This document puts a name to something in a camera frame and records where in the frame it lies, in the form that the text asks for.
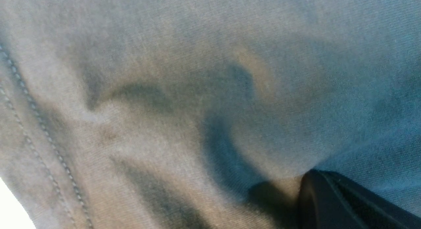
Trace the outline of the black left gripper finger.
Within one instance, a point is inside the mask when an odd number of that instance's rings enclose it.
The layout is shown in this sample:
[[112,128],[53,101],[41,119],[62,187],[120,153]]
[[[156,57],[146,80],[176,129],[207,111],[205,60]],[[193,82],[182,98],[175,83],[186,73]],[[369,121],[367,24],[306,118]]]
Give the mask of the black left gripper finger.
[[419,229],[421,219],[334,171],[303,175],[300,229]]

